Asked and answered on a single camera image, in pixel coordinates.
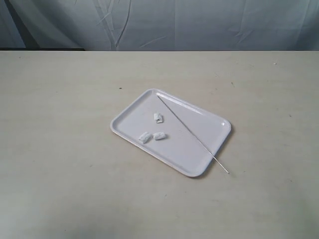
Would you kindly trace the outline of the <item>white foam piece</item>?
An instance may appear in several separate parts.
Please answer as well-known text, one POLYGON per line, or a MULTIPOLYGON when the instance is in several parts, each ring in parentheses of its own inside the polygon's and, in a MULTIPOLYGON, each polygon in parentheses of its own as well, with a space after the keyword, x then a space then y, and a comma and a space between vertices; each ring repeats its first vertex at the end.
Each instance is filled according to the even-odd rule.
POLYGON ((167 135, 164 132, 155 132, 153 134, 153 139, 154 140, 162 140, 162 139, 166 139, 167 135))
POLYGON ((164 122, 164 117, 160 113, 154 113, 154 121, 156 123, 163 123, 164 122))

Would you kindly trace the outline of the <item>white foam piece end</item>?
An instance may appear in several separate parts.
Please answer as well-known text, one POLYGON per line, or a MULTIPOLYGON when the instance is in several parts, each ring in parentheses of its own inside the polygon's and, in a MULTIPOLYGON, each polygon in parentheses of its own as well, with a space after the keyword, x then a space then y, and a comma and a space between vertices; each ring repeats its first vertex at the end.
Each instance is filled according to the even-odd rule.
POLYGON ((147 143, 151 138, 153 137, 153 135, 149 132, 144 132, 143 134, 140 135, 140 137, 138 138, 138 141, 141 144, 145 144, 147 143))

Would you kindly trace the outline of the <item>thin metal skewer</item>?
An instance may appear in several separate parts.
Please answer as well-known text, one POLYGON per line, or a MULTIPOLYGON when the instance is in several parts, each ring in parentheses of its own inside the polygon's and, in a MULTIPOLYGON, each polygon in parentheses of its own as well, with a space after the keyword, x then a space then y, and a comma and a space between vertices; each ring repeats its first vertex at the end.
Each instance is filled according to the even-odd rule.
POLYGON ((215 157, 215 155, 206 147, 206 145, 200 140, 200 138, 192 132, 192 130, 178 117, 178 115, 164 102, 164 100, 161 99, 159 95, 157 95, 157 98, 167 107, 167 109, 176 117, 176 119, 186 128, 186 130, 203 146, 203 148, 210 154, 212 159, 214 159, 221 168, 230 175, 230 172, 219 162, 219 160, 215 157))

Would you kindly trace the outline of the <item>white rectangular plastic tray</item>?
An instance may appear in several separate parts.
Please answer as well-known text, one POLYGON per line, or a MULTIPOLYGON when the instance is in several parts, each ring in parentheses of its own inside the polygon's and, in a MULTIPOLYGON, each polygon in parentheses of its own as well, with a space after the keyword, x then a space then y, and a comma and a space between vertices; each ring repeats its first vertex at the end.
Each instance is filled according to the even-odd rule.
POLYGON ((159 89, 148 89, 134 100, 110 123, 112 132, 188 177, 202 175, 214 160, 203 146, 186 130, 157 95, 195 133, 215 155, 231 133, 226 119, 199 108, 159 89), (154 113, 164 117, 163 123, 154 121, 154 113), (152 135, 164 132, 166 139, 145 144, 138 138, 144 132, 152 135))

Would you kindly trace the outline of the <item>grey backdrop curtain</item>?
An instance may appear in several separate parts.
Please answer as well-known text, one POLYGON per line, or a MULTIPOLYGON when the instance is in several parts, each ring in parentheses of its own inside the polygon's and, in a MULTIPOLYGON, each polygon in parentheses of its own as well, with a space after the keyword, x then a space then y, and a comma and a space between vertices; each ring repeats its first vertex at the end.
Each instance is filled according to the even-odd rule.
POLYGON ((318 50, 316 0, 3 0, 1 48, 318 50))

